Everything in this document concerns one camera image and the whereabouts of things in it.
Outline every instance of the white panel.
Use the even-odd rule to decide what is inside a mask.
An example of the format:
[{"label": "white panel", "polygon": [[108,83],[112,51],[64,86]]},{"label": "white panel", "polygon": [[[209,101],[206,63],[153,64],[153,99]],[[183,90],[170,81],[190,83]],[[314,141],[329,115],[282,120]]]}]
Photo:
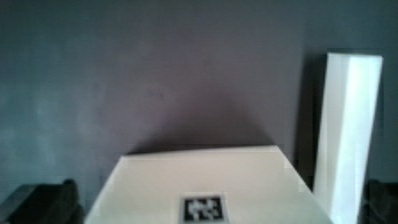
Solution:
[{"label": "white panel", "polygon": [[229,224],[329,224],[275,146],[121,158],[87,224],[178,224],[183,196],[222,194]]},{"label": "white panel", "polygon": [[314,197],[334,224],[355,224],[382,57],[329,54]]}]

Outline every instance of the gray wall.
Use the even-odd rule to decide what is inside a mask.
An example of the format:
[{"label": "gray wall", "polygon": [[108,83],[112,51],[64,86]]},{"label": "gray wall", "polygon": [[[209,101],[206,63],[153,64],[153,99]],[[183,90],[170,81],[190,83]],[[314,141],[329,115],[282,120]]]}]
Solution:
[{"label": "gray wall", "polygon": [[329,48],[385,57],[369,175],[398,180],[393,1],[0,4],[0,201],[74,178],[89,208],[158,145],[275,143],[311,184]]}]

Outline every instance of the black object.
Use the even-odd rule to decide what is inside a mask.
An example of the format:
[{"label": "black object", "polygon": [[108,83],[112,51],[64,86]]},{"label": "black object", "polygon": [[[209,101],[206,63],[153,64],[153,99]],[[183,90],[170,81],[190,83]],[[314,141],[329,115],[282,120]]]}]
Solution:
[{"label": "black object", "polygon": [[37,185],[7,221],[10,224],[80,224],[82,217],[76,183],[66,180],[58,185]]},{"label": "black object", "polygon": [[398,223],[398,184],[369,180],[364,188],[361,224]]},{"label": "black object", "polygon": [[183,221],[224,221],[222,201],[218,196],[186,198],[183,201]]}]

